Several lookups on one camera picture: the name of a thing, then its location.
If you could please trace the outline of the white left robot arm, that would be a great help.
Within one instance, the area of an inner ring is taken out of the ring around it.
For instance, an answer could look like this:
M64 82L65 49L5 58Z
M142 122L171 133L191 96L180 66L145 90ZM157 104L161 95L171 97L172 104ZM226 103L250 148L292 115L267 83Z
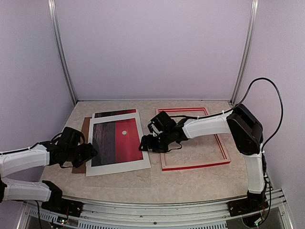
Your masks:
M37 142L32 146L0 154L0 200L34 200L62 212L67 202L62 191L50 181L28 182L9 179L16 172L34 167L59 165L70 162L78 168L98 154L91 143L85 142L84 134L65 127L50 141Z

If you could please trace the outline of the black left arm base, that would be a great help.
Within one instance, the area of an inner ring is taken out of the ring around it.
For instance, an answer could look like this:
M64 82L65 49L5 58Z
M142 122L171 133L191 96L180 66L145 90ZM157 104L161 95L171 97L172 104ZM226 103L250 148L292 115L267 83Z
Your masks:
M49 200L42 202L41 207L51 212L79 218L83 203L63 198L60 191L52 191Z

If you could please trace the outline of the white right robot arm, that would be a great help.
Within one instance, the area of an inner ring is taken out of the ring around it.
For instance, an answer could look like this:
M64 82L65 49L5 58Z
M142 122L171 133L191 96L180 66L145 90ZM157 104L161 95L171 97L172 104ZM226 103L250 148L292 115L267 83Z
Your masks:
M261 206L267 187L263 127L243 104L202 117L181 115L179 122L175 121L175 116L162 111L151 119L148 128L151 133L141 138L139 150L156 153L169 152L169 144L173 142L179 144L205 135L231 134L246 163L248 197L244 208L253 212Z

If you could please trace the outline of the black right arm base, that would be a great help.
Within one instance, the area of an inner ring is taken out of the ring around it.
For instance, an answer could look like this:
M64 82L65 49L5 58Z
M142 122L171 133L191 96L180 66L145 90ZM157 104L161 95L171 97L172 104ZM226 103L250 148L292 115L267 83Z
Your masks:
M247 197L239 200L232 200L227 203L231 217L252 213L268 208L269 204L265 191L256 194L247 191Z

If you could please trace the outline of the wooden picture frame red edge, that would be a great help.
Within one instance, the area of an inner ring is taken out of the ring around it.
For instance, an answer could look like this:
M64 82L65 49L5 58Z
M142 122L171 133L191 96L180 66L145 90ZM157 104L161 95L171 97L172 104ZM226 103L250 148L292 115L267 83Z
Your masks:
M231 162L219 135L206 135L182 142L181 149L161 153L162 171L213 167Z

